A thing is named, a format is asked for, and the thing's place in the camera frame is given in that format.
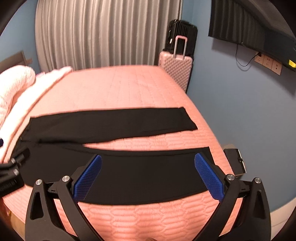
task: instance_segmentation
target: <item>black fabric strip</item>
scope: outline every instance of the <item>black fabric strip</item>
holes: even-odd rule
[[[206,191],[194,156],[209,148],[172,151],[113,151],[84,143],[196,130],[184,108],[143,108],[60,113],[30,119],[14,149],[27,146],[31,156],[21,167],[24,182],[55,182],[71,176],[94,153],[103,166],[85,202],[136,205],[172,201]]]
[[[206,191],[194,167],[203,152],[213,162],[210,149],[171,151],[113,151],[79,144],[36,144],[19,141],[31,156],[20,168],[25,184],[37,179],[60,180],[85,165],[94,153],[103,159],[102,170],[84,202],[102,205],[138,205],[173,201]]]
[[[85,144],[196,129],[183,107],[90,110],[31,118],[22,139]]]

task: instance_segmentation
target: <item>wall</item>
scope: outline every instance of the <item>wall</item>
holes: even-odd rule
[[[35,44],[35,12],[38,0],[27,0],[15,13],[0,36],[0,61],[23,50],[30,66],[40,73]]]
[[[211,0],[193,0],[191,22],[198,28],[188,96],[221,146],[233,144],[245,160],[244,180],[263,180],[270,209],[296,196],[296,73],[281,76],[255,62],[239,67],[236,45],[208,37]],[[184,0],[184,19],[191,16]],[[246,64],[253,50],[239,46]]]

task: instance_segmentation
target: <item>television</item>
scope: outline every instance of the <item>television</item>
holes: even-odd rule
[[[295,21],[294,0],[212,0],[209,36],[254,49],[296,71]]]

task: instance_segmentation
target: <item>wall socket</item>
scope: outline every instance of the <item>wall socket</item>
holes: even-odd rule
[[[261,54],[261,56],[257,55],[255,57],[255,62],[263,65],[263,59],[264,59],[264,54]]]
[[[26,59],[26,63],[27,63],[27,64],[31,64],[31,63],[33,63],[33,59],[32,59],[32,58],[30,58],[30,59]]]
[[[255,62],[265,66],[266,68],[269,68],[270,70],[277,73],[278,75],[281,75],[281,70],[283,68],[283,65],[278,61],[274,60],[273,58],[267,55],[261,54],[261,56],[257,55],[255,57]]]
[[[264,59],[263,59],[263,66],[265,66],[266,68],[271,69],[273,61],[274,60],[271,57],[265,55]]]

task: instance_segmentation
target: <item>headboard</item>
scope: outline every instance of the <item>headboard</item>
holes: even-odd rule
[[[29,61],[30,60],[26,60],[24,51],[20,51],[0,62],[0,74],[15,65],[27,66]]]

